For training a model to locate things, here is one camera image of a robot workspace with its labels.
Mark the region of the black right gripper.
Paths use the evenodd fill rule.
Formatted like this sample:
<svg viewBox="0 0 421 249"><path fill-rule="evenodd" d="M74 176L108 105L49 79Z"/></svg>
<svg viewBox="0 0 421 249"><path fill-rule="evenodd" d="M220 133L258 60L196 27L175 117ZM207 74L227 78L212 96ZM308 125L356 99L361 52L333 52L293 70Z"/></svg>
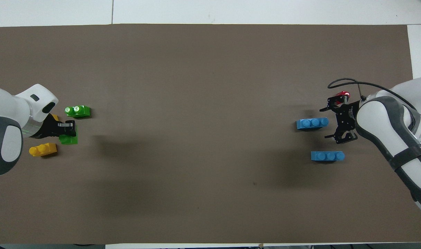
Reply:
<svg viewBox="0 0 421 249"><path fill-rule="evenodd" d="M359 109L359 102L348 103L349 96L333 96L327 99L326 107L319 109L320 112L332 110L335 112L337 129L334 134L324 136L325 139L332 139L336 144L344 144L357 140L357 134L351 132L355 129L356 114Z"/></svg>

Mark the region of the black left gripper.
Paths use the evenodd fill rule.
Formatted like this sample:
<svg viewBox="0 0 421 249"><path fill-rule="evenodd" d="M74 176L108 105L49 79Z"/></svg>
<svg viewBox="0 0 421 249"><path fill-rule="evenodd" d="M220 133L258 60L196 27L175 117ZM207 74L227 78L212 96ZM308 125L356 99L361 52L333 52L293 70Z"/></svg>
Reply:
<svg viewBox="0 0 421 249"><path fill-rule="evenodd" d="M50 113L41 123L37 132L34 132L30 137L34 139L43 139L46 137L76 137L76 129L74 120L66 120L61 122L56 120Z"/></svg>

